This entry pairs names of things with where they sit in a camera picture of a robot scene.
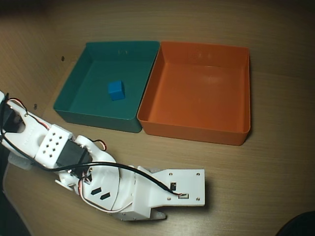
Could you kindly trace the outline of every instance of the blue cube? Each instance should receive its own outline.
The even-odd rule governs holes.
[[[108,84],[108,93],[112,101],[125,98],[124,86],[121,80],[110,82]]]

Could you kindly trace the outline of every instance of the wooden surface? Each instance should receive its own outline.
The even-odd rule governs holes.
[[[0,1],[0,90],[40,116],[67,62],[61,62],[61,44],[42,7],[19,2]]]
[[[274,235],[290,218],[315,209],[313,90],[313,81],[253,72],[252,134],[234,147],[69,124],[52,110],[57,89],[44,119],[104,139],[120,163],[204,168],[206,206],[162,208],[168,219],[160,222],[121,222],[55,184],[54,174],[14,166],[5,189],[35,236]]]
[[[265,236],[274,235],[297,214],[314,210],[314,17],[310,9],[283,2],[51,2],[46,9],[49,21],[64,45],[65,57],[74,60],[85,42],[100,40],[250,47],[252,133],[242,146],[234,147],[66,123],[52,106],[70,67],[49,97],[44,119],[76,134],[104,139],[120,163],[204,168],[207,203],[162,208],[168,215],[164,221],[121,222],[55,184],[56,175],[10,166],[6,194],[33,235]],[[47,58],[41,60],[50,65]],[[48,91],[46,84],[38,83]],[[32,102],[38,96],[28,93],[26,99]]]
[[[249,47],[255,71],[315,74],[312,0],[55,0],[47,14],[67,58],[86,42],[177,40]]]

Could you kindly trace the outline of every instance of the orange bin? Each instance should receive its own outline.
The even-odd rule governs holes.
[[[150,135],[243,144],[251,127],[248,48],[162,42],[137,117]]]

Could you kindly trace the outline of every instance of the green tray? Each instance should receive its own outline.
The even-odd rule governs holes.
[[[70,123],[140,132],[137,112],[158,49],[157,41],[87,43],[55,111]],[[112,101],[108,84],[118,80],[125,99]]]

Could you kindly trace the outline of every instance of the robotic arm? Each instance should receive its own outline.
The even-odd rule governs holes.
[[[0,131],[1,144],[15,158],[55,172],[59,176],[56,183],[118,219],[165,219],[154,208],[205,204],[204,170],[154,173],[141,166],[118,164],[92,140],[49,124],[1,91]]]

